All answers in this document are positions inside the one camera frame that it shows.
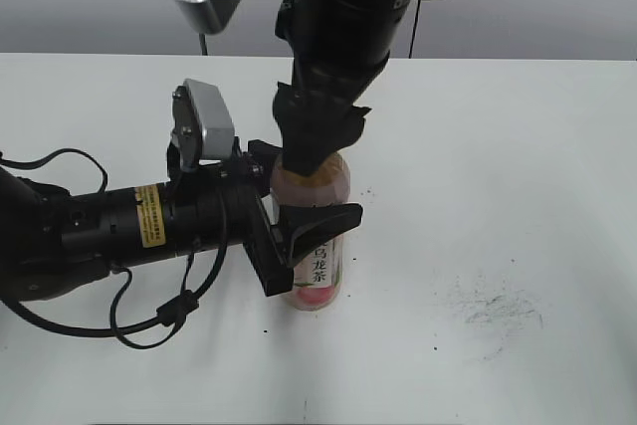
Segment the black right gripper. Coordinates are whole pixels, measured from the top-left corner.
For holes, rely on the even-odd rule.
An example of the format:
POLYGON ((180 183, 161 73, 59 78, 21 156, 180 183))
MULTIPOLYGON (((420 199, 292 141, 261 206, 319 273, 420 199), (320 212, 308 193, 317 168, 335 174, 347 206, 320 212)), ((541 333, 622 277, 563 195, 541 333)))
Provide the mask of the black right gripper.
POLYGON ((353 103, 384 70, 391 48, 361 65, 321 60, 296 47, 292 52, 291 84, 278 83, 273 116, 282 137, 284 168, 309 177, 330 155, 362 136, 371 108, 353 103))

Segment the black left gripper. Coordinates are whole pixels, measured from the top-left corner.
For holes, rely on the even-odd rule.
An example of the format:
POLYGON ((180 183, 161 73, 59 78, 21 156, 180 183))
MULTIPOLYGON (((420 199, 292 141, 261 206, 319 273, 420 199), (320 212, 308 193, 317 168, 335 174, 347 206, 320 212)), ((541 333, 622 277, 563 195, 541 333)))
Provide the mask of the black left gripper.
POLYGON ((212 287, 232 244, 243 246, 267 296, 293 288, 293 268, 328 241, 357 228, 362 206, 357 203, 325 207, 281 206, 278 224, 270 222, 263 198, 270 194, 270 176, 282 149, 261 139, 248 141, 248 150, 191 168, 198 218, 212 233, 197 229, 200 249, 213 244, 217 254, 212 269, 194 294, 212 287))

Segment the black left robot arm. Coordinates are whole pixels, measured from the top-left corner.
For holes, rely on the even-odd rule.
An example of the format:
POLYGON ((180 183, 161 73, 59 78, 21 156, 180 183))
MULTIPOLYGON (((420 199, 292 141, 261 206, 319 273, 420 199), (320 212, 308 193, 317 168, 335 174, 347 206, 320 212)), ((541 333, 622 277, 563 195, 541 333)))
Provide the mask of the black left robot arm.
POLYGON ((72 195, 25 172, 41 160, 1 163, 1 285, 19 301, 48 300, 133 267, 240 244, 267 296, 288 292, 295 266, 356 228, 356 203, 282 208, 271 222, 263 200, 278 149, 253 140, 247 151, 191 172, 166 154, 167 182, 72 195))

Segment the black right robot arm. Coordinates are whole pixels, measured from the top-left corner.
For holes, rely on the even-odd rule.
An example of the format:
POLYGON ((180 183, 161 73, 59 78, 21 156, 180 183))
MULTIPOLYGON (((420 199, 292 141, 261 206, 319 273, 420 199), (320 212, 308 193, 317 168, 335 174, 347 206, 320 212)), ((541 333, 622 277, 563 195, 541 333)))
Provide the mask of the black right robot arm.
POLYGON ((310 176, 362 136, 357 100, 387 64, 410 0, 295 0, 279 25, 294 52, 273 115, 285 169, 310 176))

